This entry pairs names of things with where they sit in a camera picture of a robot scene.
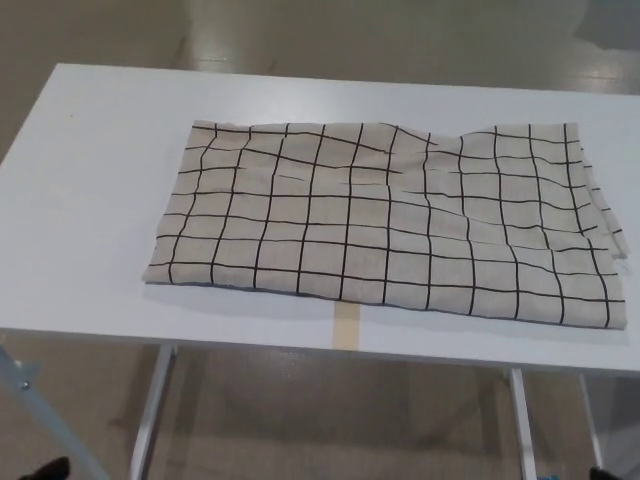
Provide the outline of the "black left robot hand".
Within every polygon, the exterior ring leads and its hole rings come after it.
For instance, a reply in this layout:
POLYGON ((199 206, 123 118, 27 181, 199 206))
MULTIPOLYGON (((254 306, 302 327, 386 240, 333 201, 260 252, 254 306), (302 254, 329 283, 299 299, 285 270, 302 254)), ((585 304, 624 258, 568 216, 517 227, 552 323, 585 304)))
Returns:
POLYGON ((31 473, 20 476, 19 480, 67 480, 70 474, 70 459, 63 456, 47 462, 31 473))

